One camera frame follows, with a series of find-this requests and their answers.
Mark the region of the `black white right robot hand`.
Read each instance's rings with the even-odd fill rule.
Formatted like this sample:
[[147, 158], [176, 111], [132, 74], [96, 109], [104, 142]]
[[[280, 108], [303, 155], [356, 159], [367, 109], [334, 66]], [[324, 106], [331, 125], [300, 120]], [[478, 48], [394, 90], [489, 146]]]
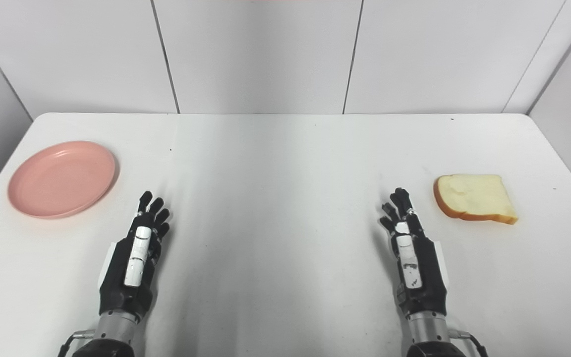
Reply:
[[397, 187], [381, 208], [385, 214], [379, 223], [390, 237], [399, 272], [401, 311], [406, 317], [425, 311], [446, 316], [447, 282], [440, 262], [441, 246], [426, 236], [409, 192]]

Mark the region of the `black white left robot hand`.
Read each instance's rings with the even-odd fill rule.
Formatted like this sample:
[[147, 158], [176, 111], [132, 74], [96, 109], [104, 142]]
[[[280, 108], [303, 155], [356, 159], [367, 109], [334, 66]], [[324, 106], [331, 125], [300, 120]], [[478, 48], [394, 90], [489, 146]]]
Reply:
[[120, 310], [133, 315], [137, 322], [153, 303], [152, 282], [162, 254], [162, 242], [170, 230], [170, 211], [161, 197], [146, 191], [126, 237], [115, 242], [101, 280], [99, 314]]

